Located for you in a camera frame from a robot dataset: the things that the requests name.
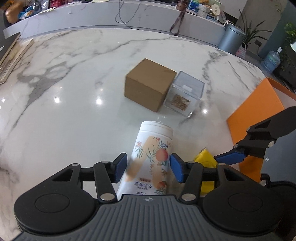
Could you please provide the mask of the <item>white peach-print wipes canister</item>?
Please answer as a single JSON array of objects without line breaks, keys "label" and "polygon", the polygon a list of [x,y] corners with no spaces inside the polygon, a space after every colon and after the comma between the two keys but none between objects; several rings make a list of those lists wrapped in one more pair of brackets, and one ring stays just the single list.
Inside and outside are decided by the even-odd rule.
[{"label": "white peach-print wipes canister", "polygon": [[173,129],[156,121],[142,122],[123,174],[117,198],[128,195],[164,195],[167,192]]}]

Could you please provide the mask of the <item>clear plastic cube box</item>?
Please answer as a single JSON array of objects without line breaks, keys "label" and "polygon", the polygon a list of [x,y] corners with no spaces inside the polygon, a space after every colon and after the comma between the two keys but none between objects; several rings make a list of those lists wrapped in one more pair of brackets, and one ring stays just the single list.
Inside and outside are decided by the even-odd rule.
[{"label": "clear plastic cube box", "polygon": [[171,84],[163,105],[189,118],[202,100],[204,87],[204,82],[180,71]]}]

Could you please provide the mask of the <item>brown cardboard box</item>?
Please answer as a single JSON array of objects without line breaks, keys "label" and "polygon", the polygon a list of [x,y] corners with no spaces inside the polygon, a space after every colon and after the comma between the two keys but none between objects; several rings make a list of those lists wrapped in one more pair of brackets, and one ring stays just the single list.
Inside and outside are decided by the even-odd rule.
[{"label": "brown cardboard box", "polygon": [[157,112],[162,106],[177,72],[147,58],[125,77],[125,97]]}]

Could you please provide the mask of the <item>orange cardboard storage box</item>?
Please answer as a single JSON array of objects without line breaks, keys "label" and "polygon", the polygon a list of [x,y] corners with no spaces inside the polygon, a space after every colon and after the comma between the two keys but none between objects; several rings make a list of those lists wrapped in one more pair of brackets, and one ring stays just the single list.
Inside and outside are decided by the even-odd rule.
[{"label": "orange cardboard storage box", "polygon": [[227,118],[234,144],[246,136],[248,127],[295,106],[295,93],[275,80],[265,78],[249,97]]}]

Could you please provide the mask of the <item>blue water jug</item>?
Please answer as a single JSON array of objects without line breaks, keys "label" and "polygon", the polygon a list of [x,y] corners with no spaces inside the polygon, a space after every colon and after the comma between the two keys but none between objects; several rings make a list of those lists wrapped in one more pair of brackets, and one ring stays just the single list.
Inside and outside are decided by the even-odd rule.
[{"label": "blue water jug", "polygon": [[280,65],[280,53],[282,51],[281,46],[276,51],[269,51],[264,60],[262,61],[262,67],[271,74]]}]

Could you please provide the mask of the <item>woven pastel basket bag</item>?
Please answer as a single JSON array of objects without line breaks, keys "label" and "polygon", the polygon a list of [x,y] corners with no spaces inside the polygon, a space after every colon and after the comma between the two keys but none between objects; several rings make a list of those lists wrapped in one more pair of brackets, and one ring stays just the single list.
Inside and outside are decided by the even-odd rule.
[{"label": "woven pastel basket bag", "polygon": [[245,59],[246,49],[247,49],[246,44],[242,42],[241,46],[239,47],[235,55],[241,59]]}]

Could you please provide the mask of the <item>tall green potted plant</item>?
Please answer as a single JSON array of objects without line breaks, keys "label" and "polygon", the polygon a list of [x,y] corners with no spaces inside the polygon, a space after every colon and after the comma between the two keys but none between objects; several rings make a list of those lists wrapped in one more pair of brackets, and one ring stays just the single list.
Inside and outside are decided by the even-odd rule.
[{"label": "tall green potted plant", "polygon": [[246,46],[248,47],[248,44],[251,42],[251,40],[259,38],[259,39],[263,39],[263,40],[267,40],[265,37],[260,36],[259,33],[261,32],[266,32],[266,33],[272,33],[271,30],[263,30],[260,29],[260,26],[265,23],[265,20],[261,21],[260,23],[258,23],[255,27],[252,25],[252,21],[248,22],[246,15],[244,13],[241,12],[241,10],[239,9],[240,12],[240,17],[242,19],[243,22],[243,32],[245,33],[245,39],[244,39],[244,43],[246,44]]}]

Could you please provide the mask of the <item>grey metal trash bin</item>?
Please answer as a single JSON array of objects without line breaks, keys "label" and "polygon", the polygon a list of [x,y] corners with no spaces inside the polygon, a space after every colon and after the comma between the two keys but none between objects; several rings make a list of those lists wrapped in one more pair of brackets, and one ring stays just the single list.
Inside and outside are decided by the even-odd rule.
[{"label": "grey metal trash bin", "polygon": [[218,49],[235,55],[242,42],[246,38],[246,33],[233,24],[225,27],[225,33],[218,44]]}]

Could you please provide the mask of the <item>trailing ivy plant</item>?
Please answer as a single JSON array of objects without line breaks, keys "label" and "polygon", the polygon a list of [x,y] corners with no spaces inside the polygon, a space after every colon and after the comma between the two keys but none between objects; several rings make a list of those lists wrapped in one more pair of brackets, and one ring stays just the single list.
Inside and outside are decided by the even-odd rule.
[{"label": "trailing ivy plant", "polygon": [[286,71],[290,66],[295,67],[295,50],[291,46],[295,42],[295,25],[287,23],[285,25],[285,33],[286,37],[280,53],[280,68],[282,71]]}]

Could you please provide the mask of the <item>round paper fan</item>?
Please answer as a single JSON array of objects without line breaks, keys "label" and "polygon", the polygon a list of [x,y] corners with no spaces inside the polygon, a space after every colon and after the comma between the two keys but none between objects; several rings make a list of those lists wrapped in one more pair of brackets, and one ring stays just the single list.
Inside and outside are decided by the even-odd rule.
[{"label": "round paper fan", "polygon": [[213,4],[213,5],[211,6],[211,9],[212,9],[212,13],[213,13],[215,16],[220,15],[221,10],[220,10],[220,7],[219,7],[217,4]]}]

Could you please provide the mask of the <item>stack of books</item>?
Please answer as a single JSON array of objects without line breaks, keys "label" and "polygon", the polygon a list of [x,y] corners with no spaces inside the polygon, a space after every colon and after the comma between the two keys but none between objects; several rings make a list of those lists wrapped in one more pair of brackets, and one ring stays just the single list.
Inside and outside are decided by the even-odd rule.
[{"label": "stack of books", "polygon": [[1,84],[5,83],[16,64],[34,43],[34,39],[22,40],[18,32],[1,42]]}]

